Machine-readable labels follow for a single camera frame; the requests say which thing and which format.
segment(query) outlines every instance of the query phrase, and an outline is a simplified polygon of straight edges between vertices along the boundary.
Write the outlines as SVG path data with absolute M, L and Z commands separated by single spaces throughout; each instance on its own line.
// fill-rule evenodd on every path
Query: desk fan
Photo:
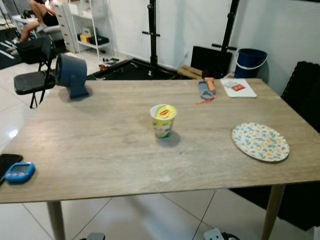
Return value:
M 70 99 L 89 95 L 85 83 L 87 64 L 85 60 L 60 54 L 56 60 L 55 82 L 68 89 Z

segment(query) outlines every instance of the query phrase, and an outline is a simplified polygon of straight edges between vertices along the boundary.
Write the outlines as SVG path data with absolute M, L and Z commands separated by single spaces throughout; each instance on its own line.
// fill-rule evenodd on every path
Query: blue digital timer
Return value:
M 32 162 L 17 162 L 6 171 L 4 179 L 9 183 L 22 183 L 29 180 L 35 170 Z

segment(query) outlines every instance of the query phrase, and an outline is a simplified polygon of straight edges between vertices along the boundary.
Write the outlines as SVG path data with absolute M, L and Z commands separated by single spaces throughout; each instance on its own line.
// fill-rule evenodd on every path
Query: white drawer cabinet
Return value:
M 59 22 L 61 33 L 63 36 L 65 48 L 72 53 L 78 53 L 77 36 L 74 33 L 72 17 L 69 10 L 69 5 L 65 4 L 54 4 L 53 5 L 56 18 Z

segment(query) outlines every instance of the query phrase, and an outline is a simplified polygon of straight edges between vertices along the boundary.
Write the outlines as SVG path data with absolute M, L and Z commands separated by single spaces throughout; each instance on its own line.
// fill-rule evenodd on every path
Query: yellow lid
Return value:
M 163 105 L 155 112 L 155 117 L 158 119 L 169 119 L 176 114 L 177 110 L 174 106 Z

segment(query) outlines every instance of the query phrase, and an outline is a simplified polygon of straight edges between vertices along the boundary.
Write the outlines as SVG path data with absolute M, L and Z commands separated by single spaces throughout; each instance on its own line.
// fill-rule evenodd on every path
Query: blue bucket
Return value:
M 266 52 L 250 48 L 240 49 L 237 55 L 234 73 L 236 79 L 256 78 L 260 67 L 265 64 L 268 58 Z

